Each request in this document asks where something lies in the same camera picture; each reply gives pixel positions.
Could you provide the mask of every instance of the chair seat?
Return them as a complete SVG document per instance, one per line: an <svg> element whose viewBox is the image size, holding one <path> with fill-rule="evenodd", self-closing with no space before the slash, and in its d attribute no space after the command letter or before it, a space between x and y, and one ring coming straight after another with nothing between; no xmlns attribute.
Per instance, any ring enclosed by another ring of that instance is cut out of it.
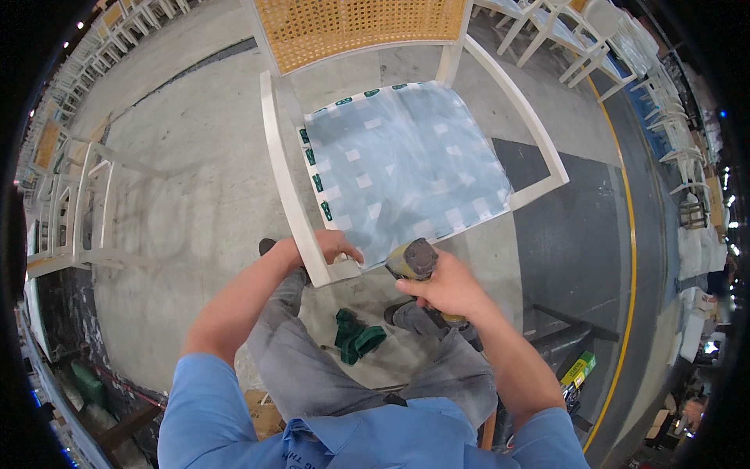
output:
<svg viewBox="0 0 750 469"><path fill-rule="evenodd" d="M514 18L521 18L521 7L518 6L518 3L513 2L513 0L488 0L490 3L494 3L497 5L498 11L502 14L506 14L510 17Z"/></svg>
<svg viewBox="0 0 750 469"><path fill-rule="evenodd" d="M535 22L538 23L535 24L537 29L540 29L544 25L547 24L547 21L549 20L550 12L545 10L537 10L534 12L534 18ZM570 50L577 54L583 54L586 49L596 44L594 40L589 38L586 35L580 35L577 36L573 31L568 29L568 26L565 25L565 23L562 22L562 20L558 17L555 18L555 24L552 27L552 38L555 42L558 44L562 44L565 47L568 47ZM612 59L609 55L604 58L604 61L601 64L602 67L604 67L607 72L610 74L612 78L620 77L623 78L622 74L617 70L617 67L612 62Z"/></svg>
<svg viewBox="0 0 750 469"><path fill-rule="evenodd" d="M446 238L510 210L502 165L440 82L361 93L306 115L305 127L327 226L346 231L365 268L405 242Z"/></svg>
<svg viewBox="0 0 750 469"><path fill-rule="evenodd" d="M549 19L550 12L539 8L534 12L532 22L537 29L542 29ZM566 26L559 17L555 18L555 24L552 26L552 34L550 36L558 44L562 44L578 54L582 54L588 49L588 46L581 42L581 40L576 37L575 33L568 29L568 26Z"/></svg>

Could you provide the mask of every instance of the factory floor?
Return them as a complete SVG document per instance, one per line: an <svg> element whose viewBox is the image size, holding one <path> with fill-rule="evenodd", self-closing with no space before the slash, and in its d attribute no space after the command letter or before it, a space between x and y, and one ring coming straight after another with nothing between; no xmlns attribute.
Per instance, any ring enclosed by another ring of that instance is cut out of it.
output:
<svg viewBox="0 0 750 469"><path fill-rule="evenodd" d="M587 80L573 89L558 81L573 61L560 49L542 47L523 69L516 68L529 33L499 57L494 50L507 28L494 29L496 22L482 13L472 19L469 35L529 100L561 154L570 183L438 246L468 262L529 340L563 326L532 311L534 303L623 337L629 331L620 366L622 341L593 345L598 365L587 384L584 419L597 421L613 378L619 379L586 454L595 467L626 431L623 422L634 422L645 411L640 402L648 397L633 406L637 391L658 390L642 381L656 318L673 289L665 234L676 229L665 217L665 204L673 202L664 197L655 170L659 163L648 153L626 92L605 102L605 115ZM105 125L107 146L169 174L158 180L123 171L114 226L115 247L154 259L160 268L92 270L100 339L112 368L158 392L169 391L182 341L201 307L258 258L261 238L290 235L260 112L259 74L267 67L252 35L239 0L196 5L143 38L98 80L70 126L86 136ZM368 52L314 68L293 82L303 111L311 112L363 90L432 80L439 58L438 47ZM611 86L603 75L593 77L599 93ZM542 157L520 116L465 51L454 89L493 140L516 189L544 176L537 176ZM295 154L294 130L290 122L283 125L297 189L313 227L322 227L305 163ZM97 210L94 205L94 219ZM303 295L300 318L318 344L333 344L339 308L351 308L366 323L387 329L389 337L375 352L353 367L341 365L365 386L408 382L437 345L384 324L383 309L401 299L393 283L378 268L336 285L309 287ZM669 323L663 327L669 329ZM235 368L243 389L263 387L246 349L239 351ZM638 415L629 416L632 411ZM588 436L579 436L585 444Z"/></svg>

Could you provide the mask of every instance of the woven rattan panel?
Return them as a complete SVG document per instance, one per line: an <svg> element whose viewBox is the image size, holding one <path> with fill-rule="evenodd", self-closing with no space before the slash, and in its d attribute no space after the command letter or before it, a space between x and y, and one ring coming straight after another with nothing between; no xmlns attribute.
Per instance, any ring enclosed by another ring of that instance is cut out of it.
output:
<svg viewBox="0 0 750 469"><path fill-rule="evenodd" d="M282 74L360 47L457 41L464 0L256 0Z"/></svg>

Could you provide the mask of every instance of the shoe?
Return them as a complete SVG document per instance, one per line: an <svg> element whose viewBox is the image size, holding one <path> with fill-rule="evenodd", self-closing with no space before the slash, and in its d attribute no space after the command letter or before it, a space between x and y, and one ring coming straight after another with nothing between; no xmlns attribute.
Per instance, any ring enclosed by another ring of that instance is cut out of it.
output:
<svg viewBox="0 0 750 469"><path fill-rule="evenodd" d="M405 301L403 303L398 303L397 305L387 307L382 313L382 318L386 321L386 323L390 324L391 326L395 326L395 324L393 324L393 315L396 314L396 311L398 311L401 306L404 306L407 303L411 303L412 301L414 300Z"/></svg>
<svg viewBox="0 0 750 469"><path fill-rule="evenodd" d="M271 248L274 247L274 244L276 244L276 241L269 238L263 238L258 243L258 252L260 253L261 257L265 255L268 251L271 250Z"/></svg>
<svg viewBox="0 0 750 469"><path fill-rule="evenodd" d="M260 256L262 257L265 253L271 250L271 248L274 247L276 244L276 241L270 238L263 238L258 243L258 252L260 253ZM305 268L305 266L300 267L302 271L304 272L305 281L304 285L308 286L309 284L313 283L312 280L310 280L310 274L308 274L308 270Z"/></svg>

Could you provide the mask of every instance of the person's left hand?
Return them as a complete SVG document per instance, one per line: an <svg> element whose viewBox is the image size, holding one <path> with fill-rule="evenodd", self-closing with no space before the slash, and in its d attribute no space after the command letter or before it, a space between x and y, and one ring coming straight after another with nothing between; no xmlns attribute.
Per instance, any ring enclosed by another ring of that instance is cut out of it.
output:
<svg viewBox="0 0 750 469"><path fill-rule="evenodd" d="M333 264L333 260L342 252L359 263L365 259L357 248L349 244L344 232L339 230L316 230L315 237L318 240L320 250L328 264Z"/></svg>

